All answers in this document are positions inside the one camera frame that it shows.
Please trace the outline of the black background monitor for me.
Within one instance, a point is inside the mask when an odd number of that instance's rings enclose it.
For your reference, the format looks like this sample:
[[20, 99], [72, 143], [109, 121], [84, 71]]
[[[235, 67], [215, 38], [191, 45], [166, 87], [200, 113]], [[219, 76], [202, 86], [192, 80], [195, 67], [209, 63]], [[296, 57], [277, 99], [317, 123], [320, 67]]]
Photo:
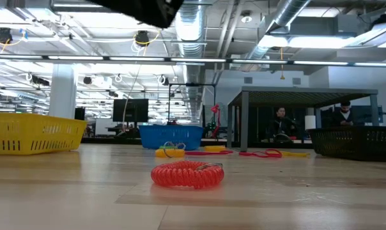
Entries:
[[147, 122], [148, 99], [115, 99], [112, 120], [114, 122]]

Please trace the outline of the blue plastic basket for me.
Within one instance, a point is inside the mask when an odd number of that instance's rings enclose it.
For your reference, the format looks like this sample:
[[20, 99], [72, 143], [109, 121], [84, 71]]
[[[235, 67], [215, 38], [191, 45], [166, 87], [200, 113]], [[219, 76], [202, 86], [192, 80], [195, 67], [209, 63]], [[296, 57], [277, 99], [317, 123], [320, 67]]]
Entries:
[[139, 127], [144, 148], [158, 149], [166, 142], [184, 143], [185, 149], [196, 150], [201, 145], [203, 128], [183, 125], [143, 125]]

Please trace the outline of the red coil key wristband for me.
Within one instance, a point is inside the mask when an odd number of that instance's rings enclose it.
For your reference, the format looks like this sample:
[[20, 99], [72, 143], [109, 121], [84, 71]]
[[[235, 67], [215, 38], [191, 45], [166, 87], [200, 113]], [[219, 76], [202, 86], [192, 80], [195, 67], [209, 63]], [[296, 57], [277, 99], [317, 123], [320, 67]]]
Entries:
[[151, 179], [163, 187], [210, 188], [224, 179], [224, 169], [221, 163], [183, 160], [154, 167]]

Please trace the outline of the yellow plastic basket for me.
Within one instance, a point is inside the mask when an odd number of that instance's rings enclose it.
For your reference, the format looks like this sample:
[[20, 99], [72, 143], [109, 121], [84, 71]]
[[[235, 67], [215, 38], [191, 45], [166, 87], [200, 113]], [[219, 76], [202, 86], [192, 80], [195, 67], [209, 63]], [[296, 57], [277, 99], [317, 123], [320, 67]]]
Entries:
[[77, 119], [0, 112], [0, 155], [76, 150], [85, 129]]

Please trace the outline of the yellow rubber band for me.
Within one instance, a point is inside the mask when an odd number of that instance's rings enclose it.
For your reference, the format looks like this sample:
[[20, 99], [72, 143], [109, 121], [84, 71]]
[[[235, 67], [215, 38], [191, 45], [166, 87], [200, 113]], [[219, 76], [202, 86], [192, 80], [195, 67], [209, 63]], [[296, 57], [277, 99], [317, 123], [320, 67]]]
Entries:
[[298, 153], [298, 152], [289, 152], [289, 151], [282, 151], [281, 154], [282, 154], [283, 157], [309, 158], [311, 156], [310, 153]]

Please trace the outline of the silver ventilation duct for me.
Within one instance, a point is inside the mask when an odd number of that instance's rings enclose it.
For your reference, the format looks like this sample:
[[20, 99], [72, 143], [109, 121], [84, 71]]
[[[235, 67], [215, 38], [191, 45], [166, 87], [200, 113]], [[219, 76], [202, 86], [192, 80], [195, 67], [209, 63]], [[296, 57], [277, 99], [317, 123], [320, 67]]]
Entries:
[[[204, 25], [205, 7], [199, 4], [183, 4], [176, 14], [175, 30], [179, 46], [180, 56], [183, 58], [203, 57], [204, 45]], [[190, 120], [193, 122], [200, 120], [200, 88], [186, 87], [187, 108]]]
[[272, 47], [278, 45], [269, 44], [271, 33], [287, 35], [290, 32], [291, 23], [298, 17], [301, 11], [311, 0], [280, 0], [276, 11], [264, 16], [258, 29], [258, 43], [246, 55], [246, 59], [261, 59]]

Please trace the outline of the grey perforated metal riser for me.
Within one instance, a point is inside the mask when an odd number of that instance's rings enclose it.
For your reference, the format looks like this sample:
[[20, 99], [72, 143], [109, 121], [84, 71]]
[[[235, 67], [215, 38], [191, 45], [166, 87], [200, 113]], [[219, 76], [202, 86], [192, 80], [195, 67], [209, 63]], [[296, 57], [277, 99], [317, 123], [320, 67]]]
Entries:
[[316, 126], [321, 127], [322, 107], [339, 104], [343, 101], [352, 101], [368, 97], [371, 106], [372, 125], [378, 126], [378, 91], [375, 89], [339, 89], [339, 88], [287, 88], [287, 87], [265, 87], [265, 86], [243, 86], [238, 94], [228, 103], [228, 148], [233, 142], [233, 108], [241, 108], [241, 127], [239, 128], [239, 147], [241, 151], [248, 149], [249, 107], [251, 105], [283, 107], [303, 107], [313, 109]]

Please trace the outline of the crayon box at right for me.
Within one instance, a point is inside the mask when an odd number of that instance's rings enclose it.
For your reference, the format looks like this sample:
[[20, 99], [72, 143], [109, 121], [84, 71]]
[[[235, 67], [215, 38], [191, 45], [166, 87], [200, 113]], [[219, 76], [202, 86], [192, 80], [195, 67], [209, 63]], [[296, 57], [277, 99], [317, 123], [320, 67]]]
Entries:
[[325, 157], [386, 162], [386, 126], [339, 126], [308, 130], [314, 151]]

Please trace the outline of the person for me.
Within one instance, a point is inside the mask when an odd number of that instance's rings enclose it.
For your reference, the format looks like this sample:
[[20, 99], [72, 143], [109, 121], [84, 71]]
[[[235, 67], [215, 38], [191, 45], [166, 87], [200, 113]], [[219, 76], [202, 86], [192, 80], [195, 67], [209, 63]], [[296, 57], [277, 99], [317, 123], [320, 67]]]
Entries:
[[284, 107], [277, 108], [268, 130], [272, 142], [290, 142], [297, 138], [298, 128], [295, 121], [286, 116]]
[[340, 109], [334, 111], [331, 115], [330, 125], [332, 127], [345, 127], [354, 125], [350, 101], [341, 102]]

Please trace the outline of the black metal frame stand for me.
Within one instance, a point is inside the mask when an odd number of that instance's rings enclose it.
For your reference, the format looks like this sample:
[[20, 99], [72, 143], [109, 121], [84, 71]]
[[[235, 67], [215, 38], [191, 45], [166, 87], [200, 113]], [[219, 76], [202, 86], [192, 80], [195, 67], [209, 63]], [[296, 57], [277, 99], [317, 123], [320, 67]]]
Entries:
[[167, 124], [170, 125], [172, 123], [171, 121], [171, 97], [174, 93], [181, 93], [183, 94], [183, 91], [179, 92], [179, 88], [181, 86], [184, 86], [185, 89], [187, 88], [200, 88], [202, 93], [202, 99], [201, 99], [201, 110], [197, 112], [197, 103], [196, 100], [191, 99], [188, 97], [187, 100], [184, 100], [184, 102], [188, 102], [187, 108], [190, 109], [190, 117], [192, 119], [199, 120], [201, 118], [202, 127], [206, 127], [206, 114], [205, 114], [205, 90], [207, 87], [212, 87], [212, 95], [213, 95], [213, 106], [216, 106], [216, 85], [215, 84], [201, 84], [201, 83], [195, 83], [195, 82], [188, 82], [188, 83], [170, 83], [168, 87], [168, 108], [167, 108]]

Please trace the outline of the red clamp on black stand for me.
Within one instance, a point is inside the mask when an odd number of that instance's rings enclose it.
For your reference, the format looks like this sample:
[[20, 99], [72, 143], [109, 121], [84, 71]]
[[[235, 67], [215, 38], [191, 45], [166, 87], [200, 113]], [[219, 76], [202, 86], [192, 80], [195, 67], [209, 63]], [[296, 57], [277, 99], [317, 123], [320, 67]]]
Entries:
[[215, 104], [211, 111], [213, 112], [214, 118], [213, 118], [213, 130], [212, 130], [212, 137], [214, 139], [218, 139], [219, 137], [219, 129], [221, 126], [220, 122], [220, 107], [219, 104]]

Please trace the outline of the red rubber band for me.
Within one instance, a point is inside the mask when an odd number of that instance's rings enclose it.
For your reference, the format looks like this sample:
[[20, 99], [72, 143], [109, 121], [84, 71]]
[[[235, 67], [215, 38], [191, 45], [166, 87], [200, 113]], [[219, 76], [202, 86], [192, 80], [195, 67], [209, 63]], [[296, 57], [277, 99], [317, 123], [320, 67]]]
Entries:
[[205, 155], [228, 155], [232, 154], [234, 151], [231, 150], [222, 150], [222, 151], [185, 151], [185, 155], [190, 156], [205, 156]]
[[264, 151], [244, 152], [238, 153], [244, 157], [258, 157], [258, 158], [282, 158], [282, 152], [277, 149], [266, 149]]

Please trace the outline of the black aluminium table frame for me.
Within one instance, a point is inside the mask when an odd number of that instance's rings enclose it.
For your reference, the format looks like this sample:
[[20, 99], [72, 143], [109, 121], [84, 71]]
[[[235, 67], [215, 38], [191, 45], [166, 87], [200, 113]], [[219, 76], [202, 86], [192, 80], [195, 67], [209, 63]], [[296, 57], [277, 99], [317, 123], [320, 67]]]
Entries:
[[[140, 139], [126, 139], [126, 138], [89, 138], [83, 137], [82, 144], [129, 144], [129, 145], [141, 145]], [[200, 147], [204, 146], [227, 146], [225, 139], [219, 139], [214, 141], [213, 139], [202, 139]], [[282, 149], [313, 149], [312, 143], [300, 142], [300, 143], [271, 143], [271, 142], [254, 142], [247, 145], [248, 148], [282, 148]]]

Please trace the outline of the LED light bar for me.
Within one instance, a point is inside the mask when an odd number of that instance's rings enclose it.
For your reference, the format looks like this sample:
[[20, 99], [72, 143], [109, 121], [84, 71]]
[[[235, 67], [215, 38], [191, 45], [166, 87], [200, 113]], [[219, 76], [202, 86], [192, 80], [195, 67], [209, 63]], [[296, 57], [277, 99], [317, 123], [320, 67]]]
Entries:
[[0, 54], [0, 60], [39, 61], [51, 63], [181, 63], [187, 64], [252, 64], [252, 65], [297, 65], [297, 66], [346, 66], [386, 68], [386, 63], [344, 61], [300, 61], [278, 59], [231, 59], [191, 57], [148, 57], [148, 56], [41, 56], [25, 54]]

